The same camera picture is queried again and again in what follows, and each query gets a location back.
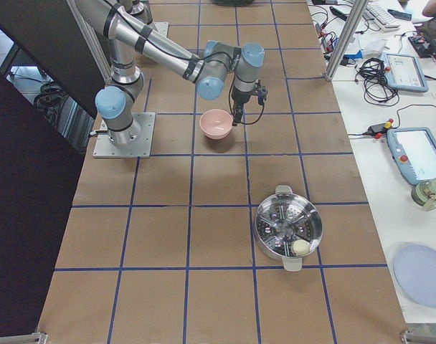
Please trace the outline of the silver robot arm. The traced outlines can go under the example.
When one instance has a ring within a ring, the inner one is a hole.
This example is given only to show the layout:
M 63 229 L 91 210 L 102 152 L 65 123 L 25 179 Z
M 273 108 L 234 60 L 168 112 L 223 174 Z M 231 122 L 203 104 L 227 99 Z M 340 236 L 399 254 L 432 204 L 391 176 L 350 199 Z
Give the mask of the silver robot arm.
M 222 92 L 229 73 L 234 125 L 241 122 L 245 104 L 255 96 L 264 105 L 267 89 L 258 80 L 265 57 L 264 48 L 254 42 L 243 47 L 209 40 L 202 56 L 171 41 L 152 26 L 149 16 L 133 13 L 132 1 L 76 1 L 82 18 L 110 46 L 111 83 L 95 96 L 95 106 L 108 128 L 108 140 L 127 148 L 138 140 L 143 126 L 131 112 L 143 89 L 144 76 L 135 65 L 134 54 L 142 54 L 195 84 L 197 94 L 215 100 Z
M 151 25 L 153 23 L 151 6 L 148 0 L 117 0 L 117 2 L 124 7 L 128 14 L 144 24 Z

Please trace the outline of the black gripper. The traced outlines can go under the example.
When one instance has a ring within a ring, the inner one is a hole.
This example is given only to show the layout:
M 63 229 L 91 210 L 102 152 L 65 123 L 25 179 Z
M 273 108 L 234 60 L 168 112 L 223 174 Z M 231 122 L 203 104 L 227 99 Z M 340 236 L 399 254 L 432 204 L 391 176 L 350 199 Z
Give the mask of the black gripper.
M 237 126 L 241 123 L 244 106 L 250 101 L 251 97 L 256 97 L 258 105 L 263 106 L 267 100 L 267 94 L 268 89 L 266 86 L 262 85 L 259 80 L 255 82 L 250 91 L 242 91 L 237 86 L 233 85 L 231 88 L 232 125 Z

